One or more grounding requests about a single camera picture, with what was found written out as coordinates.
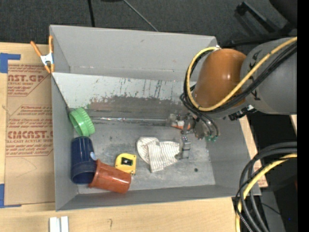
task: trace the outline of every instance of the black cable bundle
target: black cable bundle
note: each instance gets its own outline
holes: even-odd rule
[[[291,55],[293,55],[295,52],[297,52],[297,42],[294,42],[290,44],[288,47],[286,47],[284,50],[282,50],[280,53],[276,55],[276,57],[269,63],[269,65],[265,68],[265,70],[240,94],[237,94],[234,96],[234,98],[230,101],[227,101],[225,104],[221,105],[220,107],[213,109],[212,111],[208,112],[202,112],[198,108],[194,107],[194,105],[191,103],[190,99],[188,98],[186,83],[187,83],[187,73],[184,80],[184,86],[183,86],[183,93],[180,96],[180,100],[183,102],[184,106],[191,111],[193,114],[196,115],[197,119],[201,119],[205,125],[208,127],[208,130],[210,131],[210,137],[218,137],[220,135],[219,128],[216,125],[216,123],[213,121],[213,119],[209,116],[214,113],[222,112],[224,110],[227,110],[237,103],[239,103],[241,100],[246,98],[251,92],[253,92],[277,67],[279,67],[287,58],[289,58]],[[209,51],[206,51],[202,53],[198,58],[196,58],[194,64],[192,65],[190,77],[198,63],[198,61],[208,54]],[[190,91],[192,92],[195,88],[195,85],[190,87]],[[215,134],[213,135],[213,131],[210,127],[210,124],[212,124],[215,127]]]
[[[263,171],[269,164],[262,166],[258,171],[253,173],[253,166],[258,160],[262,160],[265,157],[269,156],[278,156],[278,159],[281,160],[290,160],[290,159],[297,159],[295,157],[293,158],[287,158],[285,156],[288,156],[290,154],[297,154],[297,142],[290,142],[290,143],[280,143],[268,146],[261,150],[258,154],[254,156],[254,158],[248,162],[248,164],[245,166],[244,170],[241,173],[240,181],[239,181],[239,190],[235,196],[235,202],[234,202],[234,209],[239,215],[241,221],[243,224],[247,227],[247,229],[251,232],[269,232],[267,226],[263,222],[261,215],[258,211],[257,205],[255,203],[254,195],[252,193],[252,190],[249,191],[250,201],[254,210],[255,218],[254,220],[253,216],[250,214],[249,209],[246,205],[245,198],[244,198],[244,190],[248,183],[252,181],[252,179],[261,171]],[[242,215],[241,212],[238,209],[238,203],[241,201],[241,205],[243,208],[243,212],[245,214]]]
[[[207,51],[207,52],[204,52],[202,55],[200,55],[200,56],[196,59],[194,65],[192,66],[192,71],[191,71],[191,73],[190,73],[190,77],[191,77],[191,75],[192,75],[192,73],[193,73],[193,70],[195,69],[195,67],[196,67],[196,65],[197,65],[197,63],[198,63],[198,61],[199,61],[203,56],[205,56],[205,55],[208,54],[208,53],[209,53],[208,51]],[[218,126],[216,125],[216,123],[213,121],[213,119],[212,119],[211,117],[209,117],[209,116],[206,115],[205,113],[201,113],[197,108],[195,108],[195,107],[191,104],[190,100],[188,99],[188,93],[187,93],[187,89],[186,89],[186,86],[185,86],[185,85],[186,85],[186,81],[187,81],[187,75],[186,75],[185,80],[184,80],[184,84],[183,84],[183,93],[180,95],[180,100],[183,102],[184,106],[185,106],[189,111],[191,111],[193,114],[196,115],[197,121],[200,119],[200,120],[202,120],[202,121],[205,123],[205,125],[207,126],[207,128],[208,128],[208,130],[209,130],[209,132],[210,132],[210,137],[216,139],[216,138],[220,135],[220,131],[219,131]],[[194,87],[195,87],[195,85],[191,86],[191,87],[190,87],[190,91],[193,91]],[[211,123],[211,124],[214,126],[214,128],[215,128],[215,134],[214,134],[214,135],[212,134],[212,133],[213,133],[213,130],[212,130],[212,128],[210,127],[209,123]]]

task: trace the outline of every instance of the plastic cup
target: plastic cup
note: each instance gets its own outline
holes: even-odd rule
[[[89,184],[96,173],[96,158],[92,141],[77,137],[71,143],[71,180],[75,184]]]
[[[89,187],[96,187],[118,193],[126,193],[130,187],[131,175],[100,160],[97,160],[97,170]]]

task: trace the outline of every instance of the gray bin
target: gray bin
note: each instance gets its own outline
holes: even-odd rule
[[[150,173],[135,147],[141,136],[180,140],[180,131],[169,126],[169,114],[185,111],[179,96],[187,67],[201,49],[217,45],[215,37],[53,25],[50,34],[56,66],[52,78],[56,210],[236,194],[241,171],[250,160],[238,121],[216,120],[221,136],[215,143],[188,135],[190,158],[156,173]],[[121,153],[138,155],[127,194],[71,182],[70,143],[78,135],[68,112],[78,107],[93,118],[96,132],[90,138],[97,158],[113,166]]]

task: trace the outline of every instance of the white cloth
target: white cloth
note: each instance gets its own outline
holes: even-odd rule
[[[155,137],[141,137],[136,146],[140,157],[150,165],[153,173],[177,162],[175,155],[179,153],[180,144],[172,141],[160,142]]]

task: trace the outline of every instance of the tape measure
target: tape measure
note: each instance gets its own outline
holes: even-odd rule
[[[123,153],[117,156],[115,168],[129,174],[135,174],[136,170],[136,155]]]

